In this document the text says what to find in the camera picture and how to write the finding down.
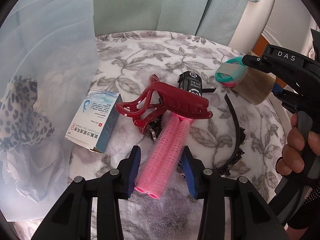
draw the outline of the plastic container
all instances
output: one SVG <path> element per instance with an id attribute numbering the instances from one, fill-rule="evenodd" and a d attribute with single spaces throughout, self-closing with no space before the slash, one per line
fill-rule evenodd
<path id="1" fill-rule="evenodd" d="M 12 152 L 14 158 L 0 162 L 0 167 L 15 164 L 20 172 L 11 180 L 6 178 L 10 173 L 4 171 L 3 178 L 0 172 L 0 209 L 8 221 L 44 217 L 66 189 L 73 144 L 64 135 L 98 68 L 93 0 L 19 0 L 0 28 L 0 98 L 10 95 L 7 84 L 15 76 L 35 79 L 33 108 L 54 127 L 36 146 L 20 147 L 17 158 L 25 162 L 17 163 Z M 30 173 L 29 180 L 23 172 Z M 27 191 L 40 188 L 41 200 L 22 196 L 18 180 Z"/>

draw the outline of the finger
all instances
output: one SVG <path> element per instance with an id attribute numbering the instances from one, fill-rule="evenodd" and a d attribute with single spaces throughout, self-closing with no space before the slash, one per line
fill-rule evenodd
<path id="1" fill-rule="evenodd" d="M 297 125 L 298 125 L 298 114 L 297 113 L 293 114 L 293 116 L 291 117 L 290 123 L 291 123 L 291 127 L 297 127 Z"/>
<path id="2" fill-rule="evenodd" d="M 299 154 L 299 152 L 286 144 L 282 150 L 282 157 L 285 164 L 296 173 L 303 171 L 304 162 Z"/>
<path id="3" fill-rule="evenodd" d="M 284 159 L 278 161 L 276 170 L 283 176 L 289 175 L 292 172 L 292 169 L 285 164 Z"/>
<path id="4" fill-rule="evenodd" d="M 309 132 L 308 144 L 311 150 L 316 154 L 320 155 L 320 135 L 315 132 Z"/>
<path id="5" fill-rule="evenodd" d="M 301 151 L 305 145 L 304 138 L 296 127 L 293 127 L 288 133 L 287 142 L 289 146 L 298 151 Z"/>

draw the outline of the pink hair roller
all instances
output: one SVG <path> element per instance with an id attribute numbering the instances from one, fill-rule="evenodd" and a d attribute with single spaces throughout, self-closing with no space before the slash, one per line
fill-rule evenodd
<path id="1" fill-rule="evenodd" d="M 160 135 L 158 142 L 156 143 L 146 166 L 144 167 L 141 175 L 138 177 L 135 189 L 141 193 L 148 193 L 150 186 L 154 181 L 155 175 L 159 172 L 162 166 L 162 162 L 168 148 L 171 145 L 175 134 L 178 130 L 179 118 L 177 115 L 171 116 L 164 131 Z"/>
<path id="2" fill-rule="evenodd" d="M 183 120 L 182 122 L 180 122 L 176 135 L 174 136 L 173 134 L 175 139 L 170 145 L 161 169 L 156 174 L 154 182 L 148 191 L 150 197 L 158 199 L 162 196 L 171 173 L 177 165 L 189 129 L 189 120 Z"/>

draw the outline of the silver screw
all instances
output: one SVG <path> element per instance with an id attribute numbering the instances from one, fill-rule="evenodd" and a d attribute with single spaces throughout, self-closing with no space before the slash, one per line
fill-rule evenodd
<path id="1" fill-rule="evenodd" d="M 241 183 L 247 183 L 247 182 L 248 182 L 248 179 L 247 179 L 246 177 L 244 177 L 244 176 L 241 176 L 241 177 L 239 177 L 239 181 L 240 181 Z"/>
<path id="2" fill-rule="evenodd" d="M 118 175 L 118 174 L 119 174 L 119 170 L 118 170 L 118 169 L 112 169 L 112 170 L 110 171 L 110 174 L 111 174 L 111 175 Z"/>
<path id="3" fill-rule="evenodd" d="M 75 183 L 80 183 L 82 180 L 83 180 L 83 178 L 82 178 L 81 176 L 76 176 L 76 177 L 73 179 L 73 181 L 74 181 Z"/>
<path id="4" fill-rule="evenodd" d="M 204 173 L 205 175 L 211 175 L 211 174 L 212 174 L 212 170 L 211 170 L 211 169 L 204 169 L 204 170 L 203 170 L 203 173 Z"/>

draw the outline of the floral tablecloth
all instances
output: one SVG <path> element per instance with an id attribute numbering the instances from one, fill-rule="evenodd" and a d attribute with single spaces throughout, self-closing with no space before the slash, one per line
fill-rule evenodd
<path id="1" fill-rule="evenodd" d="M 241 53 L 201 37 L 160 31 L 114 33 L 98 36 L 96 41 L 100 68 L 91 88 L 120 92 L 123 101 L 136 99 L 148 86 L 148 78 L 153 73 L 162 82 L 177 86 L 178 75 L 189 70 L 201 76 L 204 88 L 217 87 L 214 93 L 203 95 L 209 100 L 212 119 L 196 120 L 186 141 L 193 155 L 201 159 L 206 168 L 225 162 L 234 149 L 234 124 L 223 98 L 227 93 L 240 126 L 246 129 L 248 136 L 241 146 L 245 152 L 243 160 L 230 169 L 230 177 L 246 176 L 267 201 L 274 196 L 274 188 L 280 181 L 275 163 L 281 155 L 285 138 L 272 104 L 265 100 L 253 106 L 229 88 L 222 87 L 214 78 L 221 62 Z M 117 167 L 119 161 L 128 156 L 133 145 L 141 147 L 143 163 L 153 142 L 149 135 L 140 134 L 131 118 L 120 115 L 104 154 L 74 146 L 70 181 L 77 175 L 85 179 L 100 177 Z M 196 239 L 202 204 L 202 201 L 191 198 L 184 178 L 175 171 L 161 199 L 155 200 L 135 191 L 129 200 L 119 202 L 124 238 Z M 92 239 L 96 239 L 95 220 L 96 206 L 92 213 Z M 30 239 L 40 221 L 15 223 L 21 239 Z M 228 215 L 226 223 L 228 239 Z"/>

